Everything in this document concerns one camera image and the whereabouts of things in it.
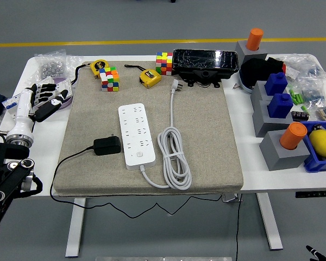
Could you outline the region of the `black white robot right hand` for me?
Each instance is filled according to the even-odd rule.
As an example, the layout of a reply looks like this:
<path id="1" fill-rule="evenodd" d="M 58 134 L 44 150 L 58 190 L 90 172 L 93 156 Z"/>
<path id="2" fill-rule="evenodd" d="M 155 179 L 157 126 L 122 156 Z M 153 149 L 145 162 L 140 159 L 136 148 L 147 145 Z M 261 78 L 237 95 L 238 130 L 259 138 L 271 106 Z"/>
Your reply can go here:
<path id="1" fill-rule="evenodd" d="M 306 245 L 306 249 L 314 256 L 309 261 L 326 261 L 326 256 L 318 252 L 315 248 Z"/>

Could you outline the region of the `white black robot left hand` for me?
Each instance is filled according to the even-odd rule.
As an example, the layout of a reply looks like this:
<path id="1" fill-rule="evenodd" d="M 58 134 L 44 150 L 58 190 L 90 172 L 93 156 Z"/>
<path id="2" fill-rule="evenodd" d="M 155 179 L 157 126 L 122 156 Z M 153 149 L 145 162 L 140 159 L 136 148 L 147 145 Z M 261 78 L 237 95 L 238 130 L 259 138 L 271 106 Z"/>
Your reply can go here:
<path id="1" fill-rule="evenodd" d="M 7 139 L 33 140 L 34 122 L 42 122 L 54 114 L 72 96 L 72 85 L 69 80 L 58 84 L 33 84 L 19 95 L 15 105 L 15 126 L 7 133 Z"/>

